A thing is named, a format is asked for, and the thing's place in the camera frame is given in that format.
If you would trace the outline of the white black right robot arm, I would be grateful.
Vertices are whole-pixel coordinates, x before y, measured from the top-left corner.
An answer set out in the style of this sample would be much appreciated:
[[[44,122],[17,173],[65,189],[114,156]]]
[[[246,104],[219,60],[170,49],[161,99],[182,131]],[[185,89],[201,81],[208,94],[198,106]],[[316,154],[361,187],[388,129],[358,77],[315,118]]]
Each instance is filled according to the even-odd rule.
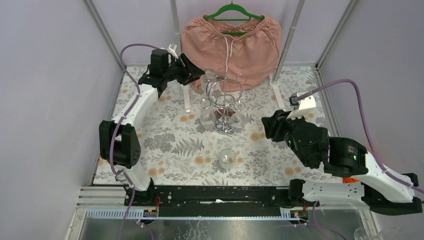
[[[366,205],[372,212],[386,216],[423,212],[422,201],[414,192],[419,184],[417,175],[399,174],[379,166],[376,158],[357,141],[331,137],[326,128],[307,122],[304,117],[290,119],[283,110],[262,117],[261,122],[266,138],[285,142],[305,167],[322,168],[333,177],[355,180],[323,184],[292,179],[286,193],[291,205],[299,206],[304,201],[342,202]]]

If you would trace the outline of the chrome wine glass rack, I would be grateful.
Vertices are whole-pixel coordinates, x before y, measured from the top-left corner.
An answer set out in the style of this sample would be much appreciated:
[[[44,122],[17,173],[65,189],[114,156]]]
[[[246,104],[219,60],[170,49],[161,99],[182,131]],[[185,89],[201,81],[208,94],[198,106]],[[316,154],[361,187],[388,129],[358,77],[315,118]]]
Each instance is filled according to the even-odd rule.
[[[242,84],[225,74],[215,75],[209,79],[205,92],[215,115],[213,130],[221,135],[233,134],[235,130],[231,126],[231,117],[235,111],[232,107],[242,97]]]

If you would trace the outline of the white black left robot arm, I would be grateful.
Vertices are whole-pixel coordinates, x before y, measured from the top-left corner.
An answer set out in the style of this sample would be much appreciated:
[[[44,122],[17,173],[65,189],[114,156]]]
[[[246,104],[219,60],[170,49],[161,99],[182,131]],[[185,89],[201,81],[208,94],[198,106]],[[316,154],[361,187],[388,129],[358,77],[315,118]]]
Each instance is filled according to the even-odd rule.
[[[99,125],[100,157],[109,162],[116,176],[124,175],[129,187],[137,191],[136,199],[144,206],[154,202],[155,192],[149,188],[150,176],[142,173],[139,163],[142,150],[136,124],[160,98],[169,82],[177,81],[186,86],[204,74],[185,54],[177,56],[170,50],[154,49],[147,72],[135,84],[136,93],[118,115]]]

